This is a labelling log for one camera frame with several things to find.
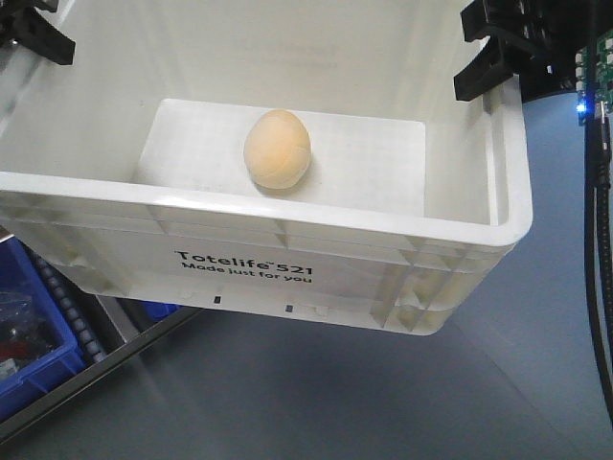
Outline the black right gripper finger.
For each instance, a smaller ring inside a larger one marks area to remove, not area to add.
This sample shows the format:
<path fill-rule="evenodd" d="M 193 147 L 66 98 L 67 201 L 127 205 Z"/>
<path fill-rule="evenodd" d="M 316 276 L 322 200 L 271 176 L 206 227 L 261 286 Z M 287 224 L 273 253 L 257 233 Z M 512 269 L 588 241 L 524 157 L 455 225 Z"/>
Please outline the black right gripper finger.
<path fill-rule="evenodd" d="M 504 40 L 489 40 L 454 79 L 457 101 L 473 101 L 510 79 L 522 66 L 522 51 Z"/>
<path fill-rule="evenodd" d="M 460 16 L 466 42 L 486 36 L 520 36 L 525 24 L 522 2 L 513 0 L 471 1 Z"/>

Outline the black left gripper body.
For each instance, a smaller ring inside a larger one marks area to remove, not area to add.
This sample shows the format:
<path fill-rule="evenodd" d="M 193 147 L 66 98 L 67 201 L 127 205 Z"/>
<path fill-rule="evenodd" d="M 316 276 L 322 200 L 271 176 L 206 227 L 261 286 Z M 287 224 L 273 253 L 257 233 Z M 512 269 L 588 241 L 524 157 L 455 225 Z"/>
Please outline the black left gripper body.
<path fill-rule="evenodd" d="M 58 1 L 21 0 L 1 2 L 1 42 L 42 48 L 57 41 L 60 31 L 39 11 L 55 13 Z"/>

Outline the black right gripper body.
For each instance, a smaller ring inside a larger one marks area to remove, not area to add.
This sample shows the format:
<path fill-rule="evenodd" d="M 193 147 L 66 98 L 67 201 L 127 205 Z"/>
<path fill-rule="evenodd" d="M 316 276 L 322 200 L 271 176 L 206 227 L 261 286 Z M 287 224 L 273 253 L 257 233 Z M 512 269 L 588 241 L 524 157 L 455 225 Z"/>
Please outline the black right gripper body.
<path fill-rule="evenodd" d="M 524 102 L 576 88 L 576 54 L 612 29 L 610 1 L 486 1 L 488 88 L 517 76 Z"/>

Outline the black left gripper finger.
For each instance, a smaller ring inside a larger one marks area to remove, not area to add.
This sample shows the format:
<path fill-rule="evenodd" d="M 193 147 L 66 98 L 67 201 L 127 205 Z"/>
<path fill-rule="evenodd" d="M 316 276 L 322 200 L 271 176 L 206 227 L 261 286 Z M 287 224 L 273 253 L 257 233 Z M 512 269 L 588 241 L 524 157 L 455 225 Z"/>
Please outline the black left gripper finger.
<path fill-rule="evenodd" d="M 13 38 L 30 51 L 58 65 L 72 65 L 76 43 L 48 22 L 34 7 L 15 14 Z"/>

